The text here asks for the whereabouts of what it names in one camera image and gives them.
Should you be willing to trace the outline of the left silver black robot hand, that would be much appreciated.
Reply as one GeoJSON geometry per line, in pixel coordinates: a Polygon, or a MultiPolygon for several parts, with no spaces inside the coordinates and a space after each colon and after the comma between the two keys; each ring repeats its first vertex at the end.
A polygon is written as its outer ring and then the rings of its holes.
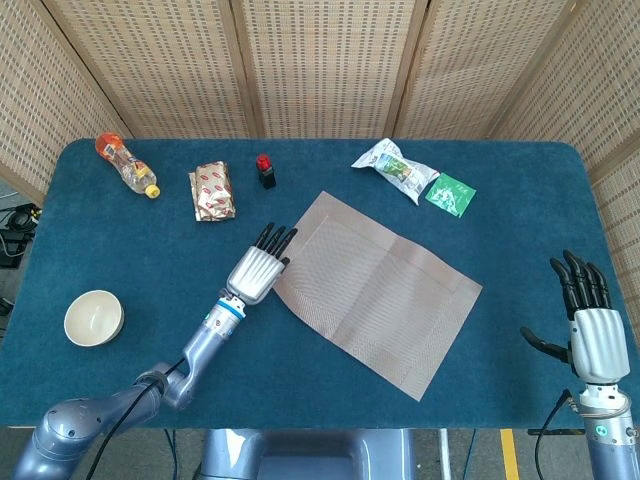
{"type": "Polygon", "coordinates": [[[226,281],[226,290],[247,305],[260,303],[287,268],[284,251],[298,229],[268,223],[246,250],[226,281]]]}

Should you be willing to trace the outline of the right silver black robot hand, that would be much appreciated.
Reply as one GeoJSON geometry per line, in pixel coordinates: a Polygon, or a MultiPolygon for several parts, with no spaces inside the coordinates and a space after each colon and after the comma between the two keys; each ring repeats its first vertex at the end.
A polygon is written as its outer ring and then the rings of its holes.
{"type": "Polygon", "coordinates": [[[539,352],[569,365],[586,384],[613,385],[630,373],[621,314],[612,306],[606,277],[593,263],[565,250],[552,258],[565,305],[569,340],[565,347],[549,343],[521,327],[525,341],[539,352]]]}

